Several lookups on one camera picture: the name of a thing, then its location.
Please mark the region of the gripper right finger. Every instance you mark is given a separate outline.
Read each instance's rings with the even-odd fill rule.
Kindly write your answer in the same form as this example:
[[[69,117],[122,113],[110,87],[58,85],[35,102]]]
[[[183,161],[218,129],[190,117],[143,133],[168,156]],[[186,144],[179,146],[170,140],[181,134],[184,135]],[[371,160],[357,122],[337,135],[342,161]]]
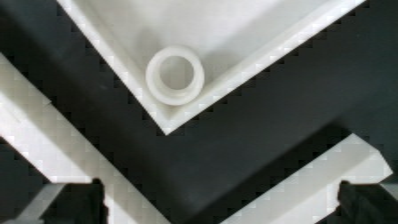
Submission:
[[[392,198],[398,200],[398,183],[382,183],[380,186]]]

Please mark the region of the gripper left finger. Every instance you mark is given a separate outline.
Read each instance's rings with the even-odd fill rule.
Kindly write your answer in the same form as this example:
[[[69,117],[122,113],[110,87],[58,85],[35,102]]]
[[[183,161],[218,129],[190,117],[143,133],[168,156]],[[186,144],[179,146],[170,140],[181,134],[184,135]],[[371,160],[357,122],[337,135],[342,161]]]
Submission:
[[[40,216],[60,194],[63,187],[65,185],[60,183],[47,184],[42,187],[17,217],[7,221],[7,224],[44,224]]]

